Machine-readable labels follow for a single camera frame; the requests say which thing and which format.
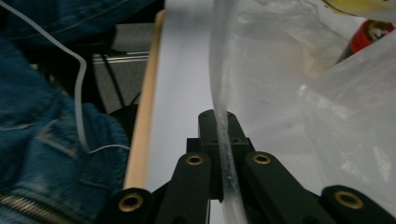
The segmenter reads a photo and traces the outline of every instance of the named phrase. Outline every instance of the clear plastic sheet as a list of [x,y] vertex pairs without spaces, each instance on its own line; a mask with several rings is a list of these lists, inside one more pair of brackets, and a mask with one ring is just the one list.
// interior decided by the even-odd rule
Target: clear plastic sheet
[[218,23],[210,50],[215,110],[235,113],[256,150],[276,155],[307,189],[320,193],[297,90],[332,67],[347,40],[322,23],[317,7],[306,1],[235,3],[228,21],[217,21],[217,13],[213,18]]
[[215,0],[212,34],[210,38],[209,73],[215,110],[219,154],[221,162],[224,200],[223,216],[226,223],[248,224],[233,162],[233,153],[228,136],[227,104],[229,101],[229,31],[233,28],[236,0]]
[[[360,69],[337,74],[340,78],[327,72],[322,78],[326,71],[340,71],[339,65],[332,67],[347,46],[348,35],[338,32],[347,30],[353,34],[359,23],[354,18],[333,14],[338,22],[328,26],[324,22],[332,18],[323,20],[318,14],[321,10],[305,0],[235,0],[228,21],[217,21],[218,30],[212,34],[210,76],[215,110],[219,118],[225,115],[225,110],[235,113],[256,150],[278,157],[306,189],[320,194],[325,186],[349,186],[361,190],[395,215],[391,201],[396,201],[392,163],[396,158],[394,153],[390,154],[390,147],[395,146],[396,125],[389,117],[395,114],[396,106],[383,104],[379,111],[367,106],[378,104],[372,100],[380,97],[396,99],[392,79],[384,77],[382,84],[388,85],[385,88],[370,77],[373,83],[362,82],[365,86],[357,86],[356,94],[349,95],[348,87],[369,77],[369,73],[384,72],[385,67],[383,70],[376,67],[379,69],[376,72],[371,66],[364,66],[367,71],[363,77],[355,74],[363,72]],[[215,12],[213,20],[218,18],[221,16]],[[389,57],[396,58],[394,52]],[[363,57],[365,61],[358,56],[352,58],[355,63],[368,63],[372,56]],[[356,79],[346,82],[350,75]],[[318,82],[311,87],[309,84],[316,79]],[[326,88],[327,82],[333,83],[333,89]],[[351,103],[363,93],[360,89],[366,91],[375,84],[381,92],[372,89],[373,95],[362,96],[365,100],[360,101],[361,105]],[[302,86],[308,88],[303,91],[304,103],[300,104],[298,91]],[[332,98],[326,94],[323,97],[322,91],[329,91]],[[348,116],[340,111],[340,104],[348,111],[354,108],[355,114]],[[386,119],[372,120],[372,116]],[[362,150],[365,147],[369,154]]]
[[396,216],[396,33],[301,89],[325,184],[359,189]]

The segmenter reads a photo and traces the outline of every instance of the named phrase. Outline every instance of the brass screw hole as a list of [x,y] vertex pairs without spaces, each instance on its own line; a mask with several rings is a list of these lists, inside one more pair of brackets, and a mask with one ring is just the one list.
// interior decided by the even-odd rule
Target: brass screw hole
[[363,208],[363,202],[361,201],[361,199],[351,192],[338,190],[334,193],[334,196],[335,200],[337,200],[337,202],[345,207],[352,209]]
[[122,212],[133,212],[143,204],[143,197],[137,193],[125,195],[119,203]]
[[199,165],[199,164],[201,164],[202,162],[204,162],[204,158],[202,158],[201,156],[193,155],[193,156],[189,156],[189,157],[186,159],[186,162],[187,162],[189,165]]
[[265,165],[265,164],[268,164],[271,162],[271,158],[269,158],[268,156],[265,156],[265,155],[261,155],[261,154],[254,155],[253,160],[255,162],[257,162],[258,164],[262,164],[262,165]]

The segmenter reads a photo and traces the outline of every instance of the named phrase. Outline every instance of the yellow object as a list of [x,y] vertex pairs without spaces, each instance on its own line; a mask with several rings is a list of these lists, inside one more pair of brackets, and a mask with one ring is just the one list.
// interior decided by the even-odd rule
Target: yellow object
[[396,0],[322,0],[332,11],[376,21],[396,22]]

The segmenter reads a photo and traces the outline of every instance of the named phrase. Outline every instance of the denim jeans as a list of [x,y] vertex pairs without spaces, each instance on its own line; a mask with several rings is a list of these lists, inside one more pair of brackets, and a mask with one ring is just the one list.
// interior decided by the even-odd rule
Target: denim jeans
[[[64,43],[102,32],[150,3],[6,2]],[[49,42],[24,21],[3,9],[0,13],[0,223],[50,223],[50,216],[67,217],[67,223],[93,223],[122,188],[128,151],[82,149],[74,101],[55,91],[19,51]],[[129,144],[115,119],[93,105],[84,105],[83,113],[91,149]],[[44,212],[37,214],[36,208]]]

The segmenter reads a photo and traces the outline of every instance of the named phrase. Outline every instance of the jeans zipper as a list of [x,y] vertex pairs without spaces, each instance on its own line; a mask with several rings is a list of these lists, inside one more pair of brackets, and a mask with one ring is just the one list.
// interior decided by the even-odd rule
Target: jeans zipper
[[0,193],[0,206],[5,206],[43,224],[77,224],[75,220],[61,212],[19,195]]

